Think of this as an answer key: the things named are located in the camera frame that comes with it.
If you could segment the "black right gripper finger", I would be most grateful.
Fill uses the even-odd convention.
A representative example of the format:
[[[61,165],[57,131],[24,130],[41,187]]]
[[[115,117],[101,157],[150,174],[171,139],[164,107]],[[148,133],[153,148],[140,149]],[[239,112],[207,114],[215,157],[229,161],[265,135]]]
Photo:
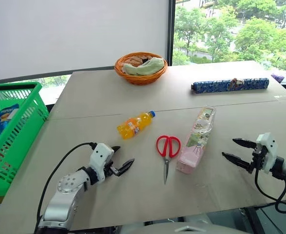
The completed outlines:
[[[251,174],[253,172],[254,169],[253,165],[251,163],[242,160],[240,157],[225,152],[222,152],[222,156],[224,156],[228,161],[235,164],[236,166],[245,169],[248,173]]]
[[[256,149],[257,148],[257,143],[247,140],[247,139],[243,139],[243,138],[233,138],[232,139],[236,144],[245,147],[245,148],[252,148],[252,149]]]

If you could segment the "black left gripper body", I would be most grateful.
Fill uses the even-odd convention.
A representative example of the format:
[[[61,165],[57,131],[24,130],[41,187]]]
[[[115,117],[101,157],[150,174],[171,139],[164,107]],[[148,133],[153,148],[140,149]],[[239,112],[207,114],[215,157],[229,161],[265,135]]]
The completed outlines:
[[[108,178],[112,175],[115,175],[115,176],[119,176],[119,169],[115,168],[113,166],[113,161],[110,159],[108,160],[107,163],[105,163],[104,165],[104,175],[105,175],[105,178]]]

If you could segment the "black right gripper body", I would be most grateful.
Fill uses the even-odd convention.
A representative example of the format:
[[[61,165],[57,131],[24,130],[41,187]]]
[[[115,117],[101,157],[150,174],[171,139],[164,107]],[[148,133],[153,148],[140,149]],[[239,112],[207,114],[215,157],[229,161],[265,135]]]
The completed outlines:
[[[267,147],[259,143],[252,142],[251,148],[254,150],[252,153],[253,158],[251,162],[251,171],[253,171],[253,169],[261,170],[267,155]]]

